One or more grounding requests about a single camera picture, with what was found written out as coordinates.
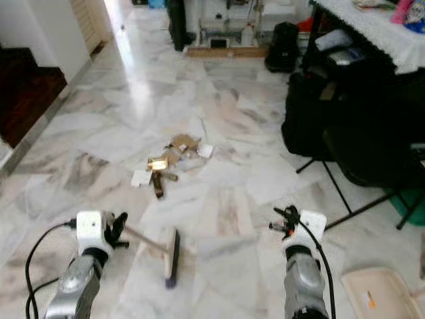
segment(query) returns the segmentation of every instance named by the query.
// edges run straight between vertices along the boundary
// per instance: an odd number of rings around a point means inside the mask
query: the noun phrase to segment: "wooden board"
[[[187,49],[187,55],[193,58],[264,58],[268,54],[265,48],[191,48]]]

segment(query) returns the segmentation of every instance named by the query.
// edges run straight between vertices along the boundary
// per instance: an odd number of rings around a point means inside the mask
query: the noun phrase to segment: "white tablecloth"
[[[390,22],[392,11],[360,11],[351,0],[315,0],[364,35],[391,56],[396,73],[409,73],[425,67],[425,35]]]

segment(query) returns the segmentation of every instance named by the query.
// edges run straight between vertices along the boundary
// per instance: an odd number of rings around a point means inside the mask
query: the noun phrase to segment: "black chair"
[[[386,195],[353,211],[329,167],[324,161],[321,161],[349,212],[347,216],[328,224],[325,230],[335,227],[393,196],[398,196],[408,209],[407,214],[397,225],[397,229],[402,229],[414,210],[425,198],[425,191],[423,191],[413,205],[409,206],[401,195],[403,189],[425,189],[425,168],[409,148],[409,145],[397,136],[388,134],[388,132],[353,127],[327,128],[323,133],[323,141],[327,147],[327,152],[338,163],[349,181],[363,187],[392,189]],[[313,162],[320,160],[319,158],[323,158],[323,156],[319,156],[317,159],[312,158],[296,172],[301,173]]]

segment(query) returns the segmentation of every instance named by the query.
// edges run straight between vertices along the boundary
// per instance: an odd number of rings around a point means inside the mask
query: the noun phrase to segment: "bottle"
[[[242,36],[240,38],[240,44],[243,47],[251,47],[252,41],[254,40],[254,28],[250,23],[242,30]]]

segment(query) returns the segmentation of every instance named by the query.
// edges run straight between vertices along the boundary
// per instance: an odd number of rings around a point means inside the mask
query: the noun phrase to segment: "paper scrap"
[[[131,179],[131,186],[140,187],[140,185],[149,185],[151,177],[152,171],[138,169],[134,171],[133,178]]]
[[[210,158],[213,154],[214,146],[209,144],[199,144],[198,146],[198,155],[202,158]]]

